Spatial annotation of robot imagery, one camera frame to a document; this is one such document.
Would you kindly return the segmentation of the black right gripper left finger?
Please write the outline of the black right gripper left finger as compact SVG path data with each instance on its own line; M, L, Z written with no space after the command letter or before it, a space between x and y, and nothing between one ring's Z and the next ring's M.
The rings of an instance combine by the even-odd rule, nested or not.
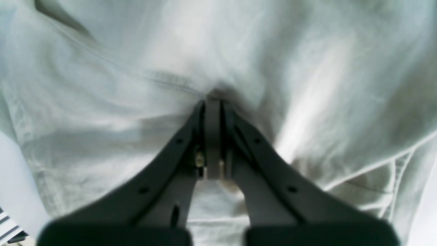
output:
M185 228L199 179L223 176L221 107L201 101L187 123L140 173L51 222L39 246L191 246Z

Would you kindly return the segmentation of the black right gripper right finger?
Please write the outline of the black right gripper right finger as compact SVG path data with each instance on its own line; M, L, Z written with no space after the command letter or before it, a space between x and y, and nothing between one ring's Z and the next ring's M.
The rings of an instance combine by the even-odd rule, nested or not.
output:
M245 246L398 246L392 226L327 194L224 105L225 177L242 190Z

